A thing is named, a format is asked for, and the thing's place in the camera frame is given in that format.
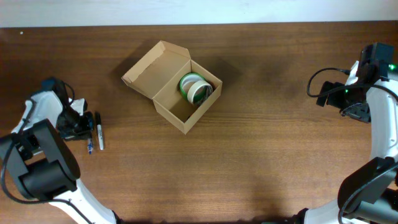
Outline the white masking tape roll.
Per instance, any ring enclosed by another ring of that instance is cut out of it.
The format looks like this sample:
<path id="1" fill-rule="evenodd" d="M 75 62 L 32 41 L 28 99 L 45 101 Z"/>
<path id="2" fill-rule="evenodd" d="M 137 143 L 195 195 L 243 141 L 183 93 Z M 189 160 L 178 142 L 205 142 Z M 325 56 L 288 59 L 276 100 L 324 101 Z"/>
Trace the white masking tape roll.
<path id="1" fill-rule="evenodd" d="M 190 87 L 187 93 L 187 100 L 193 105 L 201 105 L 212 93 L 212 85 L 204 80 L 200 80 Z"/>

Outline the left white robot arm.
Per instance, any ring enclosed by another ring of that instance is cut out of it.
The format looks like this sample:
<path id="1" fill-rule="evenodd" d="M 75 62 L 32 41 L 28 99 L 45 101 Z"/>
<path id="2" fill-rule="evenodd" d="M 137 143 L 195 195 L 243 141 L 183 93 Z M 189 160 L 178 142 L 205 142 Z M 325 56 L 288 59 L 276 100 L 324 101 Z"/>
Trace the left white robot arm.
<path id="1" fill-rule="evenodd" d="M 104 149 L 100 114 L 88 111 L 85 99 L 68 95 L 73 92 L 69 84 L 51 77 L 26 99 L 18 125 L 1 138 L 2 191 L 17 203 L 48 203 L 77 223 L 122 223 L 85 187 L 66 145 L 84 140 L 92 152 L 97 136 Z"/>

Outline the green tape roll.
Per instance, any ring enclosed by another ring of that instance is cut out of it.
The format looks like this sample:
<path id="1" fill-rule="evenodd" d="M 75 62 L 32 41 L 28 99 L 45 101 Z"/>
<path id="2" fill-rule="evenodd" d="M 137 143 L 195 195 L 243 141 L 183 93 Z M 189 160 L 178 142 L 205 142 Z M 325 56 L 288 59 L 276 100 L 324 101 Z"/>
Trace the green tape roll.
<path id="1" fill-rule="evenodd" d="M 205 81 L 205 78 L 198 73 L 188 73 L 180 79 L 179 88 L 185 100 L 188 100 L 188 92 L 191 86 L 200 80 Z"/>

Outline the blue ballpoint pen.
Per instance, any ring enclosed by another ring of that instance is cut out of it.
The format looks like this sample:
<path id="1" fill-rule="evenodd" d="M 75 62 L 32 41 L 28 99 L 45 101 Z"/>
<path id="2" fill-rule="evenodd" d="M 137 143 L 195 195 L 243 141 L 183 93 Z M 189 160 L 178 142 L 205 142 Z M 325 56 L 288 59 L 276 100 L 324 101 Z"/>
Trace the blue ballpoint pen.
<path id="1" fill-rule="evenodd" d="M 92 138 L 88 139 L 87 149 L 88 149 L 88 154 L 91 155 L 94 149 Z"/>

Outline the brown cardboard box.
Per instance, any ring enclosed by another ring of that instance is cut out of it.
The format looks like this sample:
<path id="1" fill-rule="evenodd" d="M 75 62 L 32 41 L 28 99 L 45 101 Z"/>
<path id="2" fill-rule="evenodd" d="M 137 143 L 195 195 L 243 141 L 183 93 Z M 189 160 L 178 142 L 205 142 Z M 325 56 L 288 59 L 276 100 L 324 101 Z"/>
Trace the brown cardboard box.
<path id="1" fill-rule="evenodd" d="M 183 97 L 181 79 L 188 73 L 201 75 L 213 93 L 200 105 Z M 186 134 L 221 95 L 223 82 L 192 60 L 188 49 L 159 41 L 123 76 L 123 82 L 151 99 L 156 111 Z"/>

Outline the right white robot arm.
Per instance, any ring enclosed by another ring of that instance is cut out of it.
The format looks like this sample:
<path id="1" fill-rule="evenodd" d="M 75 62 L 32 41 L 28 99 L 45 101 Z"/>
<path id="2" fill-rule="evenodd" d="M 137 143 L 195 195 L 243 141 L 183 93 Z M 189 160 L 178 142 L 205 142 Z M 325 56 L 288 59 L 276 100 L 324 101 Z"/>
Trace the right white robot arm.
<path id="1" fill-rule="evenodd" d="M 346 83 L 325 82 L 318 106 L 338 108 L 340 115 L 371 125 L 369 162 L 340 185 L 336 199 L 318 208 L 304 208 L 278 223 L 397 224 L 397 64 L 394 48 L 376 42 L 361 51 Z"/>

